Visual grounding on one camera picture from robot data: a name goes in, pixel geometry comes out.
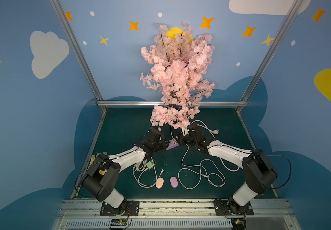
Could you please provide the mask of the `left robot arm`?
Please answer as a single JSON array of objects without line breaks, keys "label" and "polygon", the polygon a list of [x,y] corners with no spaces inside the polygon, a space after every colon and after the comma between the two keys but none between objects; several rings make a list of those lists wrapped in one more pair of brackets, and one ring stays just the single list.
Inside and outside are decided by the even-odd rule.
[{"label": "left robot arm", "polygon": [[158,129],[151,129],[146,139],[129,150],[115,155],[100,154],[88,166],[79,185],[99,202],[115,209],[124,209],[125,197],[115,189],[119,174],[128,167],[143,162],[153,153],[168,147],[169,141]]}]

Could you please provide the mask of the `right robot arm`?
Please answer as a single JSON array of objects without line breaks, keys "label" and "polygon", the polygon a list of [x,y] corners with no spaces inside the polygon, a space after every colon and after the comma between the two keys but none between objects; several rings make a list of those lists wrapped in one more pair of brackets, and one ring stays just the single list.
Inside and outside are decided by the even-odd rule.
[{"label": "right robot arm", "polygon": [[186,132],[175,136],[179,145],[192,145],[202,153],[228,161],[243,170],[245,183],[228,200],[231,212],[238,213],[238,209],[245,207],[257,195],[271,189],[271,184],[278,178],[278,172],[261,149],[240,149],[215,138],[207,138],[197,124],[189,125]]}]

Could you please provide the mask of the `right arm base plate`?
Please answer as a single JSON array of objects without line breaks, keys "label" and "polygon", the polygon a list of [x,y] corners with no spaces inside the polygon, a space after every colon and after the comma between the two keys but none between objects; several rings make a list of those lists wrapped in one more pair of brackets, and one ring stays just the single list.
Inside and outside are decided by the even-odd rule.
[{"label": "right arm base plate", "polygon": [[215,199],[214,210],[217,216],[253,216],[252,205],[248,202],[244,206],[238,205],[234,200]]}]

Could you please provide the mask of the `purple power strip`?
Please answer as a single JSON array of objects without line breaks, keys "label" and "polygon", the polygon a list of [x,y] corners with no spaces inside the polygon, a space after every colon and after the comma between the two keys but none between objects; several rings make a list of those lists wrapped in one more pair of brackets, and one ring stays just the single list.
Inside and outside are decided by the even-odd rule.
[{"label": "purple power strip", "polygon": [[176,148],[178,146],[179,146],[179,144],[175,140],[170,140],[169,145],[166,148],[166,150],[170,150],[170,149]]}]

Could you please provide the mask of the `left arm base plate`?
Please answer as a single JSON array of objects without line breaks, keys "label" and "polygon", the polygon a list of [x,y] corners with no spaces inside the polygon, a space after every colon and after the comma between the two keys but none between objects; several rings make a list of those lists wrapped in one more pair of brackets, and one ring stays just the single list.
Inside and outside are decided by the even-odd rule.
[{"label": "left arm base plate", "polygon": [[138,216],[140,209],[140,201],[124,200],[118,208],[112,207],[110,204],[103,202],[100,210],[100,216]]}]

